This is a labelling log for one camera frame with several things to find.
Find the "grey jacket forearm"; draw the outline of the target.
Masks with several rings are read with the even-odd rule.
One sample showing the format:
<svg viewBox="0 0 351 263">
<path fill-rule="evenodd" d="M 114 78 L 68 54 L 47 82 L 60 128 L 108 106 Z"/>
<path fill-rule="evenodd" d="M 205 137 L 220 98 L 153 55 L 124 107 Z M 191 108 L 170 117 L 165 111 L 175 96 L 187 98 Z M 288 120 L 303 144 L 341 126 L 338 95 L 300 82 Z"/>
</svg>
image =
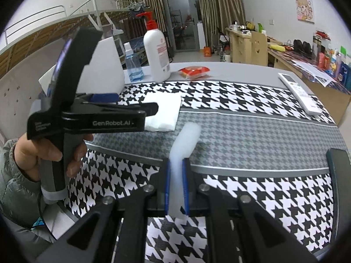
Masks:
<svg viewBox="0 0 351 263">
<path fill-rule="evenodd" d="M 14 160 L 17 140 L 9 140 L 1 149 L 1 214 L 21 247 L 38 257 L 54 239 L 38 221 L 40 183 L 30 180 Z"/>
</svg>

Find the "person's left hand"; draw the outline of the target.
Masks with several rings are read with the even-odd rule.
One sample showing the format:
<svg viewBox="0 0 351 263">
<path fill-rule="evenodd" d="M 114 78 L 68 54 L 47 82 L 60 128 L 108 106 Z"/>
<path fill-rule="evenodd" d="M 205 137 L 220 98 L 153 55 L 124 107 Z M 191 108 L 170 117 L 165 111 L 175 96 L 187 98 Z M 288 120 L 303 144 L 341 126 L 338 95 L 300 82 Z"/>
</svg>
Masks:
<svg viewBox="0 0 351 263">
<path fill-rule="evenodd" d="M 73 159 L 68 164 L 67 176 L 75 177 L 82 164 L 82 158 L 86 155 L 88 148 L 82 141 L 75 149 Z M 26 176 L 35 182 L 40 181 L 39 166 L 42 160 L 59 162 L 63 157 L 56 146 L 47 139 L 28 140 L 27 134 L 23 134 L 17 141 L 14 148 L 14 160 L 17 166 Z"/>
</svg>

